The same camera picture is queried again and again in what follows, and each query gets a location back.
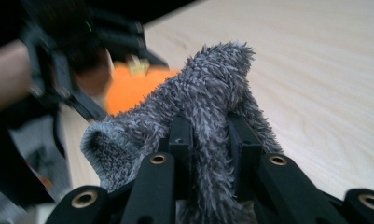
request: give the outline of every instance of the orange plush toy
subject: orange plush toy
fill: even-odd
[[[178,71],[159,65],[133,71],[127,63],[114,63],[112,82],[105,97],[108,115],[116,115],[136,107],[166,78],[174,77],[177,73]]]

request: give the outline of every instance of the gray fuzzy plush toy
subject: gray fuzzy plush toy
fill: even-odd
[[[227,114],[242,116],[266,152],[282,150],[249,89],[253,54],[241,43],[204,46],[137,107],[91,124],[81,149],[101,187],[111,192],[132,181],[143,157],[169,133],[173,118],[183,115],[193,127],[197,170],[194,200],[177,202],[176,222],[255,223],[253,203],[238,203],[232,189]]]

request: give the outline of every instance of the black bracket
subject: black bracket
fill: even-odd
[[[229,114],[236,196],[254,200],[259,224],[373,224],[374,191],[350,189],[344,201],[322,192],[298,166],[282,154],[264,153],[245,120]],[[189,200],[192,128],[174,118],[168,138],[147,155],[135,180],[106,193],[84,186],[71,191],[49,216],[51,223],[175,223],[175,202]]]
[[[125,62],[132,54],[167,66],[147,49],[143,26],[137,21],[87,6],[84,0],[23,0],[22,4],[29,18],[21,40],[32,66],[31,93],[45,106],[64,102],[84,119],[106,116],[74,77],[76,70],[97,61],[97,49],[107,49],[113,61]]]

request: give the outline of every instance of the light wooden surface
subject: light wooden surface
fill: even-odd
[[[374,190],[374,1],[200,1],[145,35],[176,69],[205,44],[246,42],[251,90],[285,154],[338,198]],[[79,151],[88,123],[64,113],[63,124],[73,187],[98,185]]]

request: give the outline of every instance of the human arm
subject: human arm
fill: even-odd
[[[77,84],[91,96],[104,91],[111,77],[111,63],[105,49],[98,51],[99,62],[76,73]],[[29,95],[31,67],[26,46],[14,40],[0,48],[0,111]]]

